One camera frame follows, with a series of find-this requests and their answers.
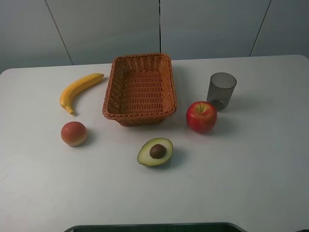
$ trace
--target avocado pit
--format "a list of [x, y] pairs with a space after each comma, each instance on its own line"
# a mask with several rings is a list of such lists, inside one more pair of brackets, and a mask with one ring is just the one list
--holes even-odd
[[161, 144], [156, 144], [150, 149], [149, 154], [154, 159], [160, 159], [165, 156], [166, 148]]

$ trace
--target gray translucent cup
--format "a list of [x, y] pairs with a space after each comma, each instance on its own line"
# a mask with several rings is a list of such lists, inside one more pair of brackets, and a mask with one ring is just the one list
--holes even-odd
[[236, 86], [236, 79], [231, 74], [218, 72], [211, 76], [207, 101], [213, 104], [217, 111], [224, 110], [231, 99]]

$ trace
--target white wall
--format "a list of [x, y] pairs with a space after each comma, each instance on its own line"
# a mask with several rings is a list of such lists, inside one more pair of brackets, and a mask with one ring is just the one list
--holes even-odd
[[172, 59], [248, 57], [270, 0], [161, 0], [161, 50]]
[[160, 51], [158, 0], [47, 0], [73, 64]]
[[309, 58], [309, 0], [272, 0], [252, 56]]
[[44, 0], [0, 1], [0, 73], [71, 64]]

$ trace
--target peach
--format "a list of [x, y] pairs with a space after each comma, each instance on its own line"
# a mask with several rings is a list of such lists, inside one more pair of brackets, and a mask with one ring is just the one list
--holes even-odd
[[68, 122], [61, 130], [61, 138], [69, 146], [79, 146], [87, 140], [87, 129], [80, 122]]

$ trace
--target black object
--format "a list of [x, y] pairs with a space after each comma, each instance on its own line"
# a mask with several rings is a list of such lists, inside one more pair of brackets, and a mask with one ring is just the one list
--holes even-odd
[[66, 232], [71, 230], [73, 232], [244, 232], [230, 223], [76, 226]]

